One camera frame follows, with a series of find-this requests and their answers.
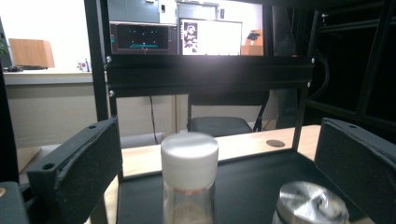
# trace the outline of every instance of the green plant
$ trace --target green plant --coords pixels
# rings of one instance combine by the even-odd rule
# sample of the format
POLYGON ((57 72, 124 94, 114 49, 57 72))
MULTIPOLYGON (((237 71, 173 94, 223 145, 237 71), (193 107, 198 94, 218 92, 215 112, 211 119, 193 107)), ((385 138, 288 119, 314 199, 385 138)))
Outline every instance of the green plant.
POLYGON ((7 44, 3 43, 3 40, 0 40, 0 54, 7 54, 7 44))

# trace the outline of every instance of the wooden box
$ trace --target wooden box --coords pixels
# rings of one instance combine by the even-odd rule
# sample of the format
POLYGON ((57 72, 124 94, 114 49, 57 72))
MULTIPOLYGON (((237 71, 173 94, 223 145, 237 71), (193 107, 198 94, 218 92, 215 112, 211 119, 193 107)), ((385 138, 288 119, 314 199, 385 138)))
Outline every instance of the wooden box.
POLYGON ((49 41, 13 38, 8 41, 15 65, 55 67, 49 41))

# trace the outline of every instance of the white wall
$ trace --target white wall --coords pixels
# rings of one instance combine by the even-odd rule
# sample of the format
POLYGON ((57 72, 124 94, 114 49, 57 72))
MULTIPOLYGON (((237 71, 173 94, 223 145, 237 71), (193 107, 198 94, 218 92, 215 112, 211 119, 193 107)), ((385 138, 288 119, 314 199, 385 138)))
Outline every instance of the white wall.
POLYGON ((0 0, 0 16, 7 38, 48 40, 57 69, 90 58, 83 0, 0 0))

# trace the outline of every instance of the silver jar lid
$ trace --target silver jar lid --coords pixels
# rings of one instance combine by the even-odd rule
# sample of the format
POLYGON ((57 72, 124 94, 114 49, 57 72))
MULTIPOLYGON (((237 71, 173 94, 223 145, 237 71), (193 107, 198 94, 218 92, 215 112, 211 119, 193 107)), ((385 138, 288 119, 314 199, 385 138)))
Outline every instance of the silver jar lid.
POLYGON ((282 186, 276 210, 289 224, 344 224, 349 217, 342 199, 328 189, 304 181, 282 186))

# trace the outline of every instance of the black chair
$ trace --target black chair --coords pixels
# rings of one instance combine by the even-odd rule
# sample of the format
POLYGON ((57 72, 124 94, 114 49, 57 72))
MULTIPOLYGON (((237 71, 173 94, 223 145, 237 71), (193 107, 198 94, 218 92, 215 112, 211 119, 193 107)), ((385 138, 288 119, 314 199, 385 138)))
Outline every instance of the black chair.
POLYGON ((190 94, 187 129, 189 132, 207 133, 214 137, 260 132, 262 130, 262 113, 269 96, 269 91, 190 94), (262 107, 252 129, 244 119, 236 117, 192 118, 191 109, 194 105, 261 105, 262 107))

